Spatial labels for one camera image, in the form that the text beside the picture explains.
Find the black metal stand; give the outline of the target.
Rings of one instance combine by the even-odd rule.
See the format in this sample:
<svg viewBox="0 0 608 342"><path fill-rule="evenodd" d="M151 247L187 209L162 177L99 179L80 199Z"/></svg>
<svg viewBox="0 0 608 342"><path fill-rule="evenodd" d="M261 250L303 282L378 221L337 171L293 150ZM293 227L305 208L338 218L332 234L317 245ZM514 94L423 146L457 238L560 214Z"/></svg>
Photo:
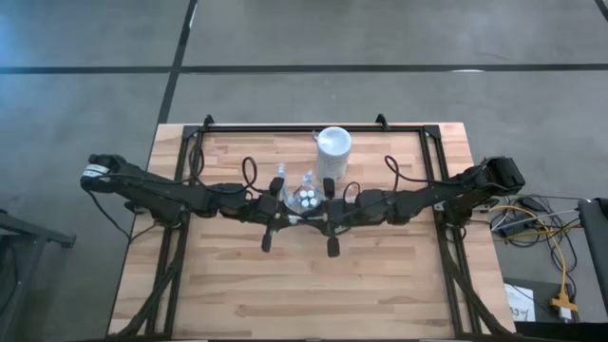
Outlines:
<svg viewBox="0 0 608 342"><path fill-rule="evenodd" d="M71 248L67 235L10 215L0 209L0 342L15 335L30 284L49 242Z"/></svg>

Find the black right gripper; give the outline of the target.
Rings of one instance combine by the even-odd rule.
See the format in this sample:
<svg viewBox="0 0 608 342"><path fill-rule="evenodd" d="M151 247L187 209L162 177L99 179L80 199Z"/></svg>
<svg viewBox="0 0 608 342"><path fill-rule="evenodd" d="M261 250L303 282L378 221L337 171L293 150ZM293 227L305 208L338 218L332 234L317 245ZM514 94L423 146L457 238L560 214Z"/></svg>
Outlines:
<svg viewBox="0 0 608 342"><path fill-rule="evenodd" d="M324 199L320 199L313 209L304 213L304 218L307 219L305 224L315 228L327 238L328 257L339 257L340 243L334 226L348 225L352 211L355 210L355 205L344 199L335 198L335 182L331 178L323 179L323 191ZM312 219L321 216L327 221Z"/></svg>

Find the black equipment case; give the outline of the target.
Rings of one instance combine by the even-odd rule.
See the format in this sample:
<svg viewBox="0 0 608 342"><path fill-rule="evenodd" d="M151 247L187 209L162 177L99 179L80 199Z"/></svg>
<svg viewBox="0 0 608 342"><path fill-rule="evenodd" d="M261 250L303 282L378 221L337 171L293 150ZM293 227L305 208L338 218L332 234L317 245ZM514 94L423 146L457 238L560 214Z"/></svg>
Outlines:
<svg viewBox="0 0 608 342"><path fill-rule="evenodd" d="M582 199L578 212L604 309L608 313L608 198Z"/></svg>

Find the white plastic cup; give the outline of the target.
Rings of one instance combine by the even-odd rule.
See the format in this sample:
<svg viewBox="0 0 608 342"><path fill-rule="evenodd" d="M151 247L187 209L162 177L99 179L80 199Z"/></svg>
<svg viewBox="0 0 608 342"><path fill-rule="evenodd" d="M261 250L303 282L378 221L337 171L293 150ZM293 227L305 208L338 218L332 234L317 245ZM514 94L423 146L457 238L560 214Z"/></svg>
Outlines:
<svg viewBox="0 0 608 342"><path fill-rule="evenodd" d="M316 175L341 181L346 173L352 151L352 136L344 128L330 126L321 130L316 138Z"/></svg>

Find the black floor mat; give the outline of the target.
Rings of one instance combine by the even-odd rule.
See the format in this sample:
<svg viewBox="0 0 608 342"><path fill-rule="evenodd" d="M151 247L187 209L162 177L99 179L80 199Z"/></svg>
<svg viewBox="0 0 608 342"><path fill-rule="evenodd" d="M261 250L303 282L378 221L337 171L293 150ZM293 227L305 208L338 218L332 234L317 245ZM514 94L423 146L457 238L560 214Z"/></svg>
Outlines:
<svg viewBox="0 0 608 342"><path fill-rule="evenodd" d="M579 323L579 315L572 312L573 320L564 322L560 319L559 309L550 305L550 300L559 294L561 285L555 282L543 282L534 280L517 279L505 277L503 284L508 283L514 286L530 289L534 293L534 301L536 302L536 321L535 322L552 322L552 323Z"/></svg>

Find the yellow plug splitter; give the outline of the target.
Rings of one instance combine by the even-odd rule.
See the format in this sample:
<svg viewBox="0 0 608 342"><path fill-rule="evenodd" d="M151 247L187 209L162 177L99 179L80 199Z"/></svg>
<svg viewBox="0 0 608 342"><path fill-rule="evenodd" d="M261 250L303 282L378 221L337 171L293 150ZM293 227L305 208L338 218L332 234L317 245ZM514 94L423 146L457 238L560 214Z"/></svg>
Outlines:
<svg viewBox="0 0 608 342"><path fill-rule="evenodd" d="M570 301L568 294L565 292L560 292L556 297L553 297L550 300L550 305L560 309L568 309L573 312L578 310L578 306Z"/></svg>

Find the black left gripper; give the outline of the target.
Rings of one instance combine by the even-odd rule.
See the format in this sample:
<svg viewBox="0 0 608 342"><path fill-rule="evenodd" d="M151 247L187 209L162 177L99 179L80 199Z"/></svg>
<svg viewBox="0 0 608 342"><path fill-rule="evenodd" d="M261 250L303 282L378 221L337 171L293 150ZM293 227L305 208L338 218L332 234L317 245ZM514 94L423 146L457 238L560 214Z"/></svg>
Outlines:
<svg viewBox="0 0 608 342"><path fill-rule="evenodd" d="M269 185L269 194L262 194L257 199L256 219L261 223L269 221L261 241L261 250L265 253L271 251L275 233L303 222L303 217L281 200L282 184L280 177L273 178Z"/></svg>

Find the white paper sheet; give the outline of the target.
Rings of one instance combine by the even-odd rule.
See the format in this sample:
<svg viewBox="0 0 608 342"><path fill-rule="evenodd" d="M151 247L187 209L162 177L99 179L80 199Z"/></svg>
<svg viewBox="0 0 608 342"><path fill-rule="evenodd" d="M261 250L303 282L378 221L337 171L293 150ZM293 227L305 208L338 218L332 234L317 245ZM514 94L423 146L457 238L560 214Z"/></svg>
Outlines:
<svg viewBox="0 0 608 342"><path fill-rule="evenodd" d="M507 294L512 318L516 322L535 322L536 321L536 302L534 293L530 289L504 284Z"/></svg>

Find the black box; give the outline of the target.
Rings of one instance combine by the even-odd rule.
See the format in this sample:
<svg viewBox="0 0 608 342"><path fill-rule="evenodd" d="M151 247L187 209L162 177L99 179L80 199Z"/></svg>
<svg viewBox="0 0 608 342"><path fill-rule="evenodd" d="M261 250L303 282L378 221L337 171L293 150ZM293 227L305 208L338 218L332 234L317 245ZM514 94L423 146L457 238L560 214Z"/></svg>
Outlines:
<svg viewBox="0 0 608 342"><path fill-rule="evenodd" d="M516 322L515 327L518 333L526 337L576 342L608 342L608 322Z"/></svg>

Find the black power strip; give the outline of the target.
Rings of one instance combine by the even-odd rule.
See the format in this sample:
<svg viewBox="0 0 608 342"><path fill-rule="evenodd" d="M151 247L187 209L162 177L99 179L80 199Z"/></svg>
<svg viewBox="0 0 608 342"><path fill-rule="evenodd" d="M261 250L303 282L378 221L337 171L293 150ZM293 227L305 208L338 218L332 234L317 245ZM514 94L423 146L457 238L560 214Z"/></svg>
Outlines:
<svg viewBox="0 0 608 342"><path fill-rule="evenodd" d="M520 233L523 233L528 228L529 228L528 223L526 223L526 222L518 223L518 224L509 225L506 228L497 228L494 231L494 234L500 238L507 238L507 237L512 237L512 236L518 235Z"/></svg>

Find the black aluminium table frame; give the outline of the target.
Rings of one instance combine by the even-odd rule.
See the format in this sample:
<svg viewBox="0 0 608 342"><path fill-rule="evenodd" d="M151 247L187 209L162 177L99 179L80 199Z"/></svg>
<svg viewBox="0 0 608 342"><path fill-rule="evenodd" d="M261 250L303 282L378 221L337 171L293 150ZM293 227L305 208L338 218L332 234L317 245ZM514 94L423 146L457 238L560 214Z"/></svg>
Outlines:
<svg viewBox="0 0 608 342"><path fill-rule="evenodd" d="M342 197L349 181L362 189L391 189L393 175L383 158L392 155L401 172L421 179L426 170L420 137L427 139L427 161L441 172L435 142L426 131L441 133L450 175L472 165L461 123L394 125L383 131L351 132L348 174L336 185ZM311 132L221 132L205 134L205 183L241 180L239 164L246 156L257 163L257 186L267 188L284 163L288 192L302 175L315 169ZM465 257L476 294L510 333L515 331L492 236L481 222L472 222ZM154 330L147 321L138 337L151 332L169 339L324 339L377 340L455 337L446 281L438 249L432 208L422 210L405 226L383 223L353 228L339 238L341 255L327 256L327 238L314 228L281 230L272 250L260 249L264 225L191 216L180 281L174 296L173 323L167 310L172 283L163 293ZM125 328L153 287L162 245L162 228L138 237L127 252L108 334Z"/></svg>

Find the clear plastic organizer tray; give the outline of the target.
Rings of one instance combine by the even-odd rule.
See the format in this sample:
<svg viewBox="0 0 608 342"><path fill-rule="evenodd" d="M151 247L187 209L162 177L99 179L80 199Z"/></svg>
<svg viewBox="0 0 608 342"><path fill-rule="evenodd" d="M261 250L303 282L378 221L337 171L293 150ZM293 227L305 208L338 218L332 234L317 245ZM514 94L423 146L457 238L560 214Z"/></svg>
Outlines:
<svg viewBox="0 0 608 342"><path fill-rule="evenodd" d="M299 192L301 190L305 190L301 184L298 186L287 186L288 189L288 194L290 195L290 203L287 204L292 210L296 211L297 213L304 213L307 212L311 209L313 209L310 205L310 207L308 209L305 209L302 207L301 205L301 201L303 200L308 200L310 201L310 199L312 198L301 198L299 195ZM318 188L318 187L314 187L314 191L315 191L315 199L318 200L323 200L324 199L324 194L323 192Z"/></svg>

